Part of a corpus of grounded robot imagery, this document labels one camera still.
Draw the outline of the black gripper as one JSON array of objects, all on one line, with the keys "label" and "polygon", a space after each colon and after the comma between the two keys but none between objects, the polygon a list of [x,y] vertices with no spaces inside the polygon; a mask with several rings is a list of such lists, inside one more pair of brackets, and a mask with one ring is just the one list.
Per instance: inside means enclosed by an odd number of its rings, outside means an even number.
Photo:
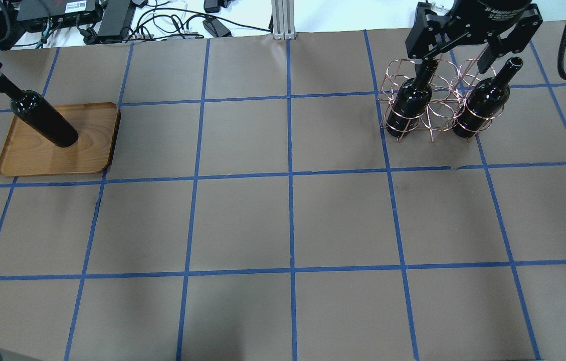
[{"label": "black gripper", "polygon": [[487,44],[477,60],[478,73],[485,74],[496,59],[523,51],[541,25],[531,1],[454,1],[444,15],[418,2],[405,48],[409,59],[422,62],[458,46]]}]

